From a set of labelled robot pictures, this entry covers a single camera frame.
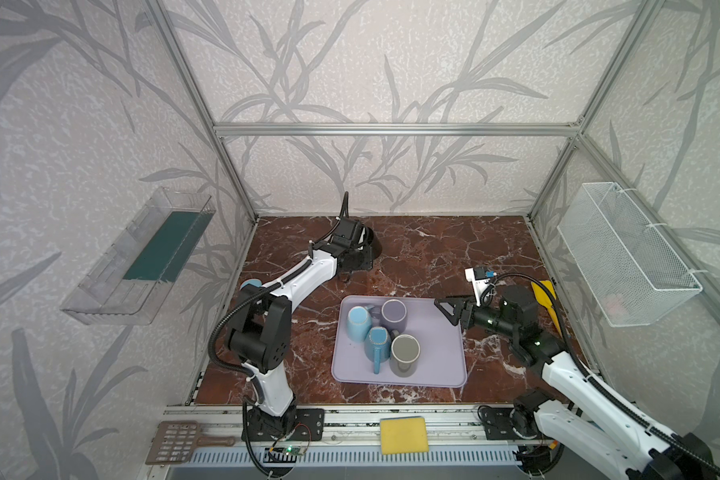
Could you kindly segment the black mug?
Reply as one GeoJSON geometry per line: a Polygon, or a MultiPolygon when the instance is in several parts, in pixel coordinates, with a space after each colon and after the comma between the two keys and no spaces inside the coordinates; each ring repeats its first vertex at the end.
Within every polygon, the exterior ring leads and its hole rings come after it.
{"type": "Polygon", "coordinates": [[[344,272],[370,271],[381,252],[381,243],[373,229],[356,221],[341,269],[344,272]]]}

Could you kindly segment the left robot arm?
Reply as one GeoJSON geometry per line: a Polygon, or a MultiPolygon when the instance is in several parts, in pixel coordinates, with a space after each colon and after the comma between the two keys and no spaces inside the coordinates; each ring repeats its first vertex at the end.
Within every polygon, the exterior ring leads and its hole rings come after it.
{"type": "Polygon", "coordinates": [[[296,308],[318,287],[342,273],[369,271],[381,253],[373,230],[349,215],[349,194],[331,229],[309,242],[306,256],[268,283],[240,287],[232,309],[213,328],[207,342],[209,362],[245,376],[255,398],[243,400],[246,440],[291,434],[298,424],[297,404],[284,366],[296,308]]]}

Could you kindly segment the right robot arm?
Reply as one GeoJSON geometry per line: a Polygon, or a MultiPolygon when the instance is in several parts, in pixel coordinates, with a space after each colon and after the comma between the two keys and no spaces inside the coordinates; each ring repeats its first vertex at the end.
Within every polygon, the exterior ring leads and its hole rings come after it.
{"type": "Polygon", "coordinates": [[[463,330],[504,337],[524,367],[570,402],[564,405],[541,389],[518,397],[511,421],[519,435],[551,438],[609,479],[720,479],[705,442],[642,412],[579,360],[565,330],[552,333],[540,325],[539,294],[552,310],[560,308],[541,281],[499,289],[500,274],[477,267],[466,276],[472,294],[439,298],[436,308],[463,330]]]}

